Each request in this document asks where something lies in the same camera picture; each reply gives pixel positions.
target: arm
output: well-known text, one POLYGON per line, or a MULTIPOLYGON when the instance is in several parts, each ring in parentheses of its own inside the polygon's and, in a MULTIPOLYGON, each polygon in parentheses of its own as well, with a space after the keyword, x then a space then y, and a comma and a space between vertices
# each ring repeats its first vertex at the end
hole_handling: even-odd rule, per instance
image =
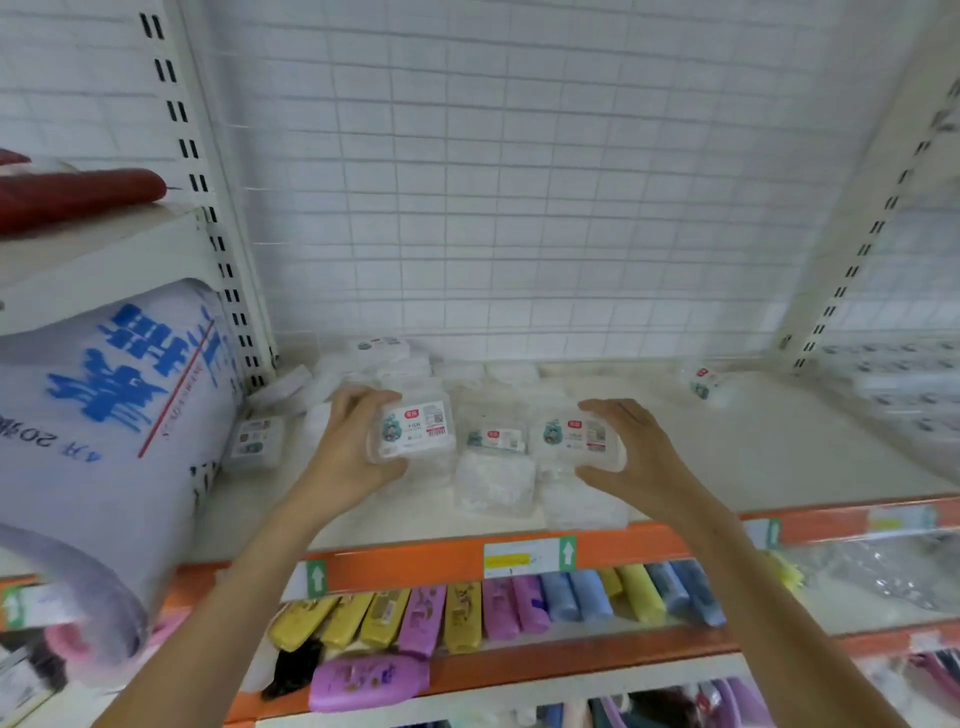
POLYGON ((700 561, 780 728, 906 728, 906 723, 781 585, 739 519, 690 472, 647 410, 633 400, 581 408, 623 439, 621 473, 577 469, 588 485, 670 525, 700 561))
POLYGON ((396 392, 356 388, 333 401, 324 437, 287 497, 227 577, 133 678, 95 728, 219 728, 295 564, 317 532, 406 470, 367 461, 367 432, 396 392))

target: person's left hand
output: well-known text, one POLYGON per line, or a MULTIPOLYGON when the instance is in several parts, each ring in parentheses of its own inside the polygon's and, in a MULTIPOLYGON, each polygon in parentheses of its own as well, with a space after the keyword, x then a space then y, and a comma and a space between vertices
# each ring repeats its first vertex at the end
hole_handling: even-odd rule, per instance
POLYGON ((367 458, 373 420, 383 405, 398 400, 399 392, 364 386, 344 388, 334 396, 324 437, 288 496, 304 516, 316 517, 323 525, 406 472, 406 458, 383 463, 367 458))

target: white paper package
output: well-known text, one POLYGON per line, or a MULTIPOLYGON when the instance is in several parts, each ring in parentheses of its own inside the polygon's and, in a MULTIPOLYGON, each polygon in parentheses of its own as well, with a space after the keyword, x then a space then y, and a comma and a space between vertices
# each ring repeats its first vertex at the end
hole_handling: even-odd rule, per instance
POLYGON ((173 283, 0 338, 0 547, 105 664, 149 635, 243 399, 215 294, 173 283))

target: red line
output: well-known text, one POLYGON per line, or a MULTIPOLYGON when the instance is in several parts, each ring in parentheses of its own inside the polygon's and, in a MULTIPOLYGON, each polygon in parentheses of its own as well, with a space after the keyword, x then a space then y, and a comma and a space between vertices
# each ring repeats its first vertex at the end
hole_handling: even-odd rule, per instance
POLYGON ((143 443, 143 447, 140 448, 140 452, 136 454, 137 459, 143 457, 143 453, 147 451, 147 448, 154 441, 154 436, 156 431, 160 429, 160 425, 163 423, 163 418, 167 416, 167 412, 170 409, 170 405, 174 403, 174 400, 177 398, 177 392, 180 391, 181 386, 186 381, 187 375, 190 374, 190 370, 193 369, 193 363, 197 361, 197 356, 200 354, 201 349, 204 347, 206 342, 206 337, 210 335, 210 330, 213 329, 214 322, 210 322, 206 326, 206 331, 204 332, 204 338, 200 340, 200 345, 197 347, 197 350, 193 352, 193 356, 190 357, 190 362, 186 365, 186 368, 183 370, 183 374, 180 375, 180 381, 177 382, 177 386, 174 387, 174 391, 170 394, 170 397, 167 398, 167 403, 163 405, 163 411, 160 412, 160 416, 156 418, 154 426, 150 430, 150 434, 147 435, 147 439, 143 443))

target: cartoon character on label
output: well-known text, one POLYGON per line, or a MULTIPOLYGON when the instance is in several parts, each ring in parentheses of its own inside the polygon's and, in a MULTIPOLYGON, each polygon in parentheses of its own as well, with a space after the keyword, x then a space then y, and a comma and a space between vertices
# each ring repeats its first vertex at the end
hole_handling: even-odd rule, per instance
POLYGON ((543 429, 543 442, 547 445, 559 445, 564 441, 564 429, 559 420, 551 420, 543 429))
POLYGON ((391 415, 383 421, 383 440, 388 443, 395 443, 400 439, 400 423, 394 415, 391 415))

